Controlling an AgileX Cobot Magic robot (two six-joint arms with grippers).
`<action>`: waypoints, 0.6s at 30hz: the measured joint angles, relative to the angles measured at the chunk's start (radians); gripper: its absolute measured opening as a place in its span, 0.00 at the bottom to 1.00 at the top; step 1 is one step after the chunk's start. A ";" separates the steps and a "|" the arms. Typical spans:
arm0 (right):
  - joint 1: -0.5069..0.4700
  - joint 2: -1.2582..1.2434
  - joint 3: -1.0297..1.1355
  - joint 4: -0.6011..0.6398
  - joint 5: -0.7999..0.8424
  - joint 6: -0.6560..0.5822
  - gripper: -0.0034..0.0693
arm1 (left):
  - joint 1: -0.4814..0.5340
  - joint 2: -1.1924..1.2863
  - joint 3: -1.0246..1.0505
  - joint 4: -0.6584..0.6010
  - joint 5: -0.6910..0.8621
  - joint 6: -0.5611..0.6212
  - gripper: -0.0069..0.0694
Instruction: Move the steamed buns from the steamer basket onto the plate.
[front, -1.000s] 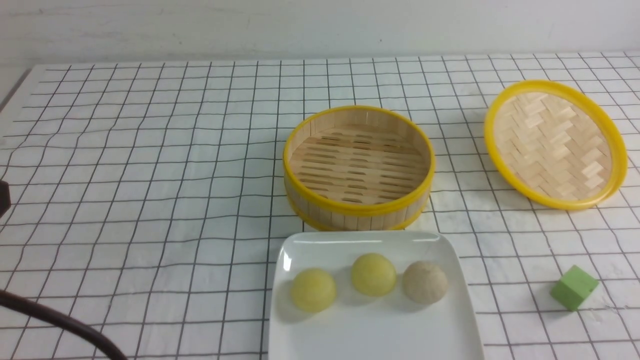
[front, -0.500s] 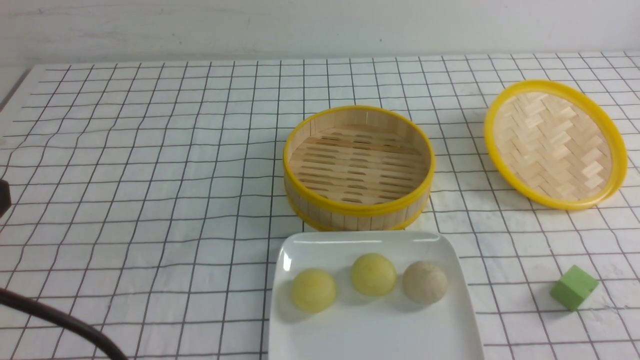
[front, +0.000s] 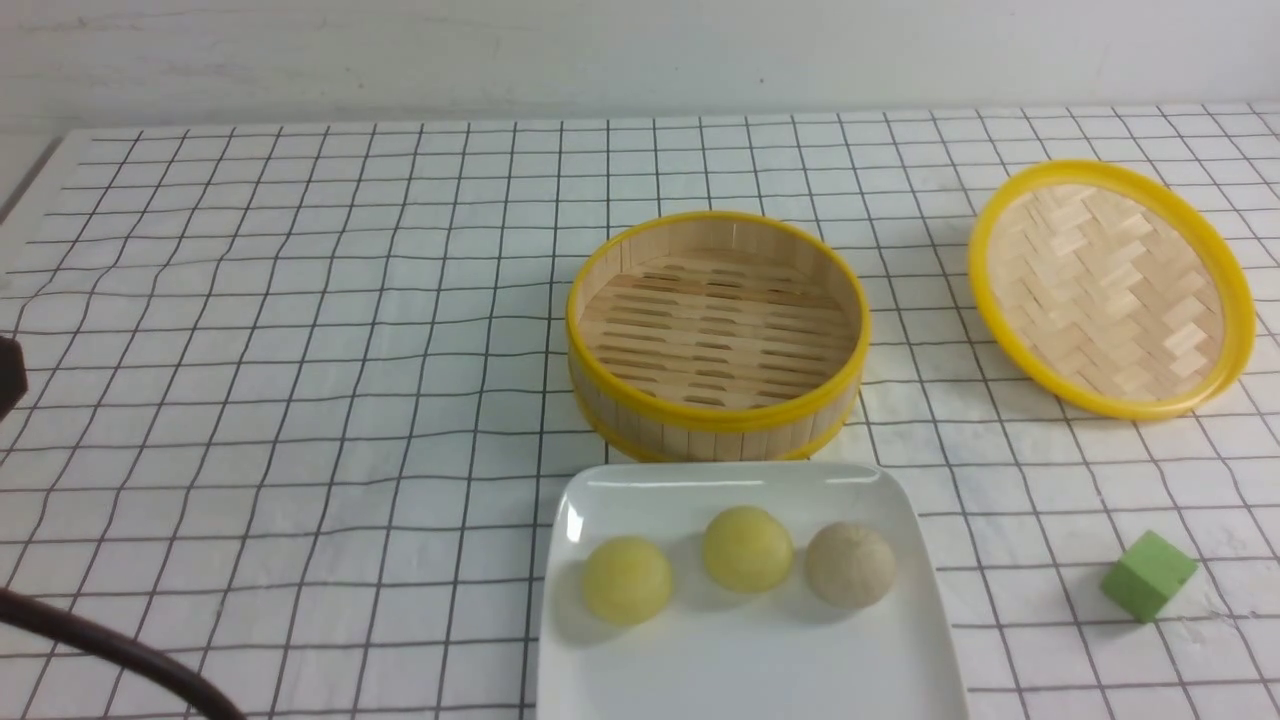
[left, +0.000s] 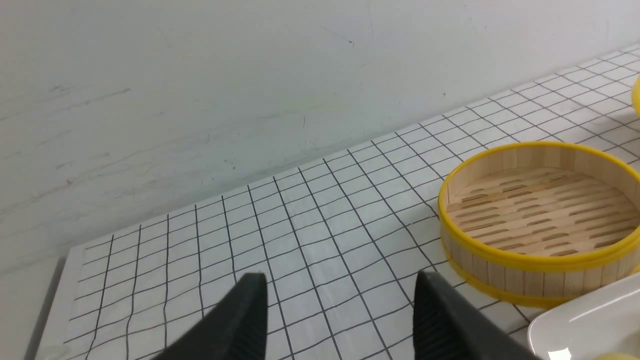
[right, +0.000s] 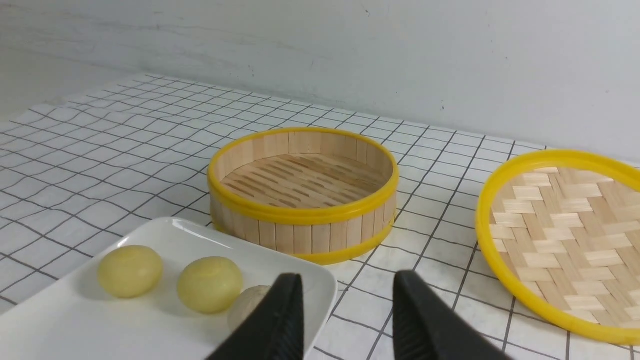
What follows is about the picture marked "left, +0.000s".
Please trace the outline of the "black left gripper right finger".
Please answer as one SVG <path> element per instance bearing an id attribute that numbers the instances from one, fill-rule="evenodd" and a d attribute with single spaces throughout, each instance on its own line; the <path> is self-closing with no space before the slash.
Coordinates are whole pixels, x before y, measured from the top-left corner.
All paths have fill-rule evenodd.
<path id="1" fill-rule="evenodd" d="M 414 283 L 416 360 L 536 360 L 467 301 L 437 272 L 419 271 Z"/>

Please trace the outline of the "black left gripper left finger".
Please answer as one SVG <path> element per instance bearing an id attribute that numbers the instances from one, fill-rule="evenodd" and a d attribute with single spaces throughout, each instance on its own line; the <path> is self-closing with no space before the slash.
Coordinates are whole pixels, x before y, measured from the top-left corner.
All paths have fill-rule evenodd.
<path id="1" fill-rule="evenodd" d="M 265 360 L 267 339 L 266 276 L 248 272 L 210 312 L 154 359 Z"/>

